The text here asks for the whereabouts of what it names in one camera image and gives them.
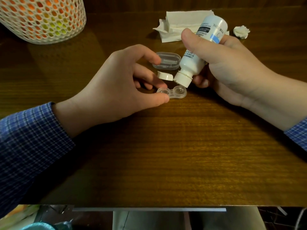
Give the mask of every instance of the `left hand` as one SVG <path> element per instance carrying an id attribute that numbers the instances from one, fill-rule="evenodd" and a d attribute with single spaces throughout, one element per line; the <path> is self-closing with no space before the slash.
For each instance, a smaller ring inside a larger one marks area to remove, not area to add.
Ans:
<path id="1" fill-rule="evenodd" d="M 147 89 L 167 87 L 152 71 L 136 63 L 142 57 L 161 63 L 155 52 L 140 44 L 113 52 L 81 92 L 56 104 L 56 117 L 71 137 L 169 101 L 165 93 L 145 94 L 136 89 L 140 83 L 135 78 L 144 81 Z"/>

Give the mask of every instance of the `blue label design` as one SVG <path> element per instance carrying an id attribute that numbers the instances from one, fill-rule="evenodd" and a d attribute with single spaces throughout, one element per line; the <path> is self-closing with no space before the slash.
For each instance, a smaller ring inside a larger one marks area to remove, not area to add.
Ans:
<path id="1" fill-rule="evenodd" d="M 212 34 L 210 36 L 210 39 L 212 39 L 212 41 L 215 42 L 215 43 L 219 43 L 220 42 L 219 38 L 217 38 L 214 34 Z"/>

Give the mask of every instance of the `white plastic bottle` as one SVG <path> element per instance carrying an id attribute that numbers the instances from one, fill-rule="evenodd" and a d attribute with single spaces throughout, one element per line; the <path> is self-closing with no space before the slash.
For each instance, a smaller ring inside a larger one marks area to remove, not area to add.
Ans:
<path id="1" fill-rule="evenodd" d="M 196 34 L 211 42 L 219 43 L 227 28 L 228 26 L 224 19 L 216 15 L 209 15 L 205 17 Z M 192 81 L 192 77 L 199 74 L 205 64 L 204 60 L 186 50 L 180 61 L 181 70 L 174 77 L 174 81 L 187 88 Z"/>

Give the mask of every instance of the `hand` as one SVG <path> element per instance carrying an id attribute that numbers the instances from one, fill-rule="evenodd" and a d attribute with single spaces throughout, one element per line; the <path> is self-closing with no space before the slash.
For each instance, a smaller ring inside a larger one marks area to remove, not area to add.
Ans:
<path id="1" fill-rule="evenodd" d="M 209 72 L 193 77 L 200 88 L 211 86 L 230 104 L 242 106 L 285 131 L 307 116 L 307 83 L 281 76 L 263 65 L 238 39 L 225 35 L 220 44 L 189 29 L 186 48 L 209 63 Z"/>
<path id="2" fill-rule="evenodd" d="M 193 83 L 199 88 L 211 86 L 230 104 L 250 105 L 245 102 L 261 95 L 261 83 L 274 74 L 235 37 L 224 35 L 216 44 L 185 29 L 181 38 L 188 50 L 209 63 L 208 72 L 194 76 Z"/>
<path id="3" fill-rule="evenodd" d="M 160 57 L 143 45 L 113 52 L 80 93 L 55 105 L 56 117 L 71 137 L 169 101 L 165 93 L 145 94 L 136 89 L 139 81 L 148 89 L 167 87 L 152 71 L 136 63 L 142 57 L 161 63 Z"/>

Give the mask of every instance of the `cable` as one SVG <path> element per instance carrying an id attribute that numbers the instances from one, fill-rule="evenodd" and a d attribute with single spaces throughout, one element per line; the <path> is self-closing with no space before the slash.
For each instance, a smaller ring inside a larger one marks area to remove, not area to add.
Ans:
<path id="1" fill-rule="evenodd" d="M 307 207 L 303 208 L 300 212 L 300 214 L 298 215 L 298 218 L 297 218 L 297 221 L 296 221 L 296 224 L 295 224 L 295 227 L 294 227 L 294 230 L 298 230 L 298 225 L 300 224 L 300 221 L 301 221 L 301 218 L 304 214 L 304 211 L 307 209 Z"/>

